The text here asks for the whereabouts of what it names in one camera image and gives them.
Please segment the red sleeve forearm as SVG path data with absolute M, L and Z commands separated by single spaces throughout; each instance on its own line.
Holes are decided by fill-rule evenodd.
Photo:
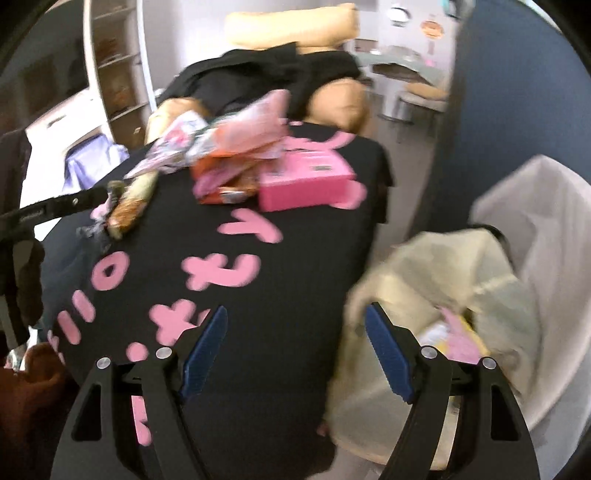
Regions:
M 1 369 L 1 477 L 47 479 L 77 384 L 48 343 L 29 349 L 26 369 Z

